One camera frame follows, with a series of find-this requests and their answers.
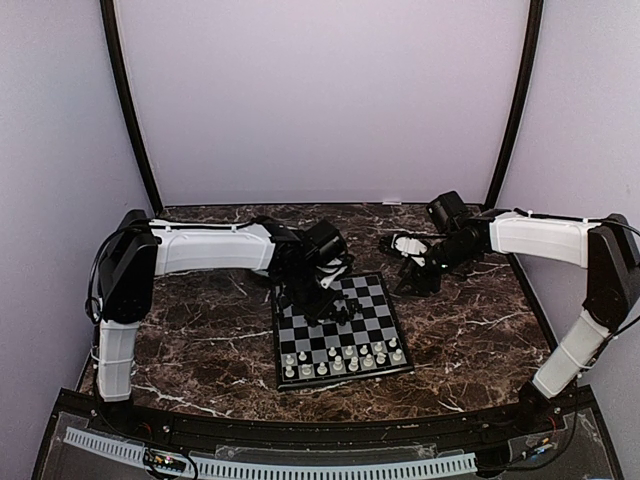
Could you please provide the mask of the black grey chessboard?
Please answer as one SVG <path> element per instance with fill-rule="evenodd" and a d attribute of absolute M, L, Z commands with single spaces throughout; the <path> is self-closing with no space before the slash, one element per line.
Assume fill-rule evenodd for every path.
<path fill-rule="evenodd" d="M 409 348 L 382 274 L 367 272 L 350 275 L 333 282 L 331 288 L 338 293 L 345 294 L 348 298 L 357 299 L 363 307 L 362 312 L 358 313 L 355 319 L 346 325 L 325 322 L 316 327 L 309 327 L 303 318 L 298 316 L 286 316 L 281 322 L 277 318 L 275 305 L 279 289 L 276 287 L 272 289 L 271 307 L 276 388 L 279 391 L 290 391 L 320 387 L 345 380 L 368 379 L 413 371 L 414 365 Z M 392 338 L 396 338 L 398 342 L 395 348 L 389 347 L 389 341 Z M 380 352 L 374 350 L 374 344 L 378 341 L 384 344 L 381 352 L 387 356 L 386 362 L 382 365 L 376 362 L 377 354 Z M 363 366 L 363 359 L 366 355 L 360 354 L 362 345 L 367 345 L 368 354 L 373 355 L 374 366 L 372 368 L 367 369 Z M 353 349 L 350 357 L 346 357 L 344 354 L 344 349 L 348 346 Z M 331 347 L 336 349 L 336 356 L 341 356 L 343 359 L 344 371 L 341 373 L 333 372 L 334 359 L 328 356 Z M 404 356 L 402 363 L 398 365 L 394 365 L 391 361 L 391 354 L 396 349 L 401 349 Z M 298 360 L 300 352 L 305 352 L 307 355 L 306 361 L 303 363 Z M 285 362 L 287 354 L 294 357 L 292 365 Z M 348 369 L 352 357 L 359 358 L 360 369 L 356 372 L 351 372 Z M 328 369 L 325 375 L 317 373 L 320 363 L 324 363 Z M 309 377 L 301 376 L 300 367 L 302 365 L 312 367 L 312 374 Z M 294 369 L 293 378 L 285 377 L 284 370 L 287 366 Z"/>

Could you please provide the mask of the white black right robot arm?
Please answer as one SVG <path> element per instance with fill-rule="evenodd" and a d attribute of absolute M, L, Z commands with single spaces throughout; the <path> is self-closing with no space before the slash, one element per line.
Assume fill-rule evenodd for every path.
<path fill-rule="evenodd" d="M 584 298 L 564 336 L 521 394 L 510 413 L 521 434 L 534 432 L 549 416 L 546 401 L 594 367 L 607 346 L 639 322 L 639 231 L 621 214 L 601 218 L 485 209 L 474 212 L 455 191 L 426 206 L 433 235 L 397 232 L 383 238 L 382 251 L 403 260 L 398 287 L 429 296 L 444 275 L 486 254 L 525 259 L 582 274 Z"/>

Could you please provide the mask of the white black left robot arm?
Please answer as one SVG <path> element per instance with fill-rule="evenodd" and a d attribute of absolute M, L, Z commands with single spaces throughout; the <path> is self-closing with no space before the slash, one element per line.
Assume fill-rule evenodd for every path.
<path fill-rule="evenodd" d="M 157 277 L 188 271 L 243 269 L 267 277 L 310 324 L 335 316 L 330 285 L 353 258 L 327 220 L 292 229 L 267 217 L 245 223 L 184 223 L 129 211 L 101 244 L 90 270 L 85 312 L 97 328 L 94 385 L 101 417 L 120 436 L 141 427 L 126 400 L 138 328 L 150 312 Z"/>

